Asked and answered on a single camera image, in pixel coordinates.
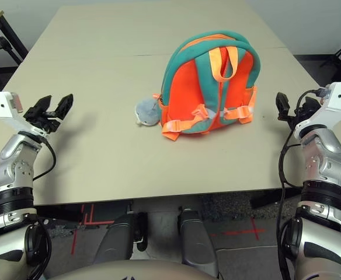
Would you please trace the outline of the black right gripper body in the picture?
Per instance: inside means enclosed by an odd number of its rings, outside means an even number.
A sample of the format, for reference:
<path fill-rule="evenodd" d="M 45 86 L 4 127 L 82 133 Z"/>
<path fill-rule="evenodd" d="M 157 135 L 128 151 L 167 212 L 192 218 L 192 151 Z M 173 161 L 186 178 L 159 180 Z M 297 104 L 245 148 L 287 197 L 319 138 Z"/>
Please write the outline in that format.
<path fill-rule="evenodd" d="M 279 117 L 279 121 L 285 121 L 289 126 L 296 126 L 298 123 L 309 119 L 314 113 L 320 109 L 320 103 L 316 99 L 306 97 L 305 102 L 299 109 L 295 109 L 295 116 L 288 114 L 286 117 Z"/>

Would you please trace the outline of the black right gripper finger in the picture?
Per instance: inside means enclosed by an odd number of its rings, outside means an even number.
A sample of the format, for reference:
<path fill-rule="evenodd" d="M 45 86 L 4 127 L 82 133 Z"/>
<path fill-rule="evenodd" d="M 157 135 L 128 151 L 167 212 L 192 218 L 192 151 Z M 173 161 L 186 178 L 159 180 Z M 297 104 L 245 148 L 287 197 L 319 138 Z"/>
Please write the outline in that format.
<path fill-rule="evenodd" d="M 276 107 L 278 109 L 279 112 L 279 117 L 286 117 L 288 116 L 288 111 L 290 109 L 290 105 L 288 103 L 288 98 L 287 95 L 282 93 L 282 92 L 278 92 L 276 95 Z"/>

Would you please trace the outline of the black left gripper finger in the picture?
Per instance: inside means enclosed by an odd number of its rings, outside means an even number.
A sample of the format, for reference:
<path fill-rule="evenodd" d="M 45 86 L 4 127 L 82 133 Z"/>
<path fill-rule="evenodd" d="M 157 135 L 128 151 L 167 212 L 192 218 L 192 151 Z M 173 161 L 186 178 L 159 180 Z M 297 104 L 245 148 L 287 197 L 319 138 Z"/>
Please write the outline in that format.
<path fill-rule="evenodd" d="M 55 110 L 55 117 L 59 118 L 60 120 L 63 120 L 66 117 L 66 115 L 68 114 L 68 112 L 70 111 L 70 109 L 73 105 L 73 101 L 74 101 L 73 94 L 69 94 L 69 95 L 64 96 L 60 100 L 60 102 L 59 102 L 59 104 Z"/>
<path fill-rule="evenodd" d="M 39 99 L 34 106 L 28 109 L 27 115 L 42 115 L 47 111 L 50 106 L 51 95 L 42 97 Z"/>

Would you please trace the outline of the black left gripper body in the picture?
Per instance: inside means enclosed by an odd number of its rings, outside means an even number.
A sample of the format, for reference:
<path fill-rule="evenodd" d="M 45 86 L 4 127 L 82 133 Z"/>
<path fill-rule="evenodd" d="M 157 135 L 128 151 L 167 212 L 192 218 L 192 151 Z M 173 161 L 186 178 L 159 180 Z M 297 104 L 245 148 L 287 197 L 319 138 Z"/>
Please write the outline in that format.
<path fill-rule="evenodd" d="M 24 118 L 31 125 L 45 131 L 46 133 L 56 132 L 58 129 L 60 122 L 57 121 L 59 115 L 54 112 L 48 111 L 37 111 L 37 110 L 28 110 L 24 114 Z"/>

